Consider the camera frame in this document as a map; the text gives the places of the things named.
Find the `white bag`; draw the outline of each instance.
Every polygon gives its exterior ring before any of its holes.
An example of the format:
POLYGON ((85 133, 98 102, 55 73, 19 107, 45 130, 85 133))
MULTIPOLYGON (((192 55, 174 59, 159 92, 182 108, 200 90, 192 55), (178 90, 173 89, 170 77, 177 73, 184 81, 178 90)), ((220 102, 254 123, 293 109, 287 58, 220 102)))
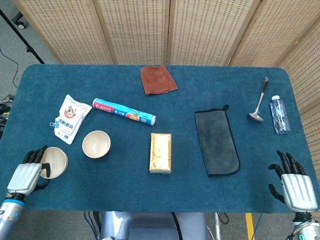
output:
POLYGON ((88 104, 75 101, 69 94, 65 96, 59 116, 55 119, 54 134, 71 144, 91 108, 88 104))

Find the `brown towel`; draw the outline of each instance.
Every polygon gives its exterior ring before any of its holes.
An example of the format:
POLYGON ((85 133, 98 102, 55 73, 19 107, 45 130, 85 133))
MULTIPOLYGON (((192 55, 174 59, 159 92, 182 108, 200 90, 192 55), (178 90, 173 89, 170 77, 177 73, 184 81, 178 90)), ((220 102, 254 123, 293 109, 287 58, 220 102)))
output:
POLYGON ((146 95, 166 94, 178 87, 164 65, 141 68, 141 81, 146 95))

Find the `plastic water bottle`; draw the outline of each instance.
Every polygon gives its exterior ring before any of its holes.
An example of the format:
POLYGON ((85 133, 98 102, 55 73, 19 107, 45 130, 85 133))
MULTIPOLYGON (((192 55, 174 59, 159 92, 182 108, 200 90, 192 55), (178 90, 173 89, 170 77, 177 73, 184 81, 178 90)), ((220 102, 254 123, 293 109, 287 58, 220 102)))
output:
POLYGON ((289 119, 284 101, 278 95, 271 98, 271 112, 273 117, 273 126, 277 134, 286 134, 291 131, 289 119))

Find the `blue table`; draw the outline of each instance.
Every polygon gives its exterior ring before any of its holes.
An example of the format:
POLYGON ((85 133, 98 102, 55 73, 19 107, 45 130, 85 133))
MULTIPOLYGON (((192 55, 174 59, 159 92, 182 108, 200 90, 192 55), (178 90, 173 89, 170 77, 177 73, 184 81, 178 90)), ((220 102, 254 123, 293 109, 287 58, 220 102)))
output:
POLYGON ((28 196, 30 209, 148 212, 287 212, 268 184, 281 183, 272 163, 277 150, 292 153, 319 186, 287 73, 280 68, 168 66, 178 90, 146 96, 139 65, 33 65, 25 70, 0 142, 0 192, 25 154, 43 145, 61 148, 68 168, 43 191, 28 196), (265 77, 269 85, 253 122, 265 77), (92 109, 68 145, 49 126, 67 94, 92 104, 101 98, 156 115, 154 126, 92 109), (292 128, 273 129, 269 102, 280 95, 292 128), (194 112, 229 105, 227 112, 240 159, 240 171, 208 177, 197 138, 194 112), (90 159, 82 152, 86 134, 102 130, 111 138, 110 152, 90 159), (172 133, 172 173, 150 174, 150 133, 172 133))

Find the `white bowl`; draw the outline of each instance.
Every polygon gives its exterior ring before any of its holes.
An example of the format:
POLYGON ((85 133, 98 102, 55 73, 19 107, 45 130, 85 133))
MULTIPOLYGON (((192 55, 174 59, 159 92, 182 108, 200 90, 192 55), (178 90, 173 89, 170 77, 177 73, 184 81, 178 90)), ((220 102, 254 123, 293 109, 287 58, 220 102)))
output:
POLYGON ((109 152, 111 140, 104 131, 90 132, 82 142, 82 150, 89 158, 101 158, 109 152))
POLYGON ((54 179, 65 172, 68 166, 68 157, 64 151, 57 147, 48 147, 43 154, 41 164, 50 164, 50 176, 47 177, 47 170, 43 169, 40 173, 45 179, 54 179))

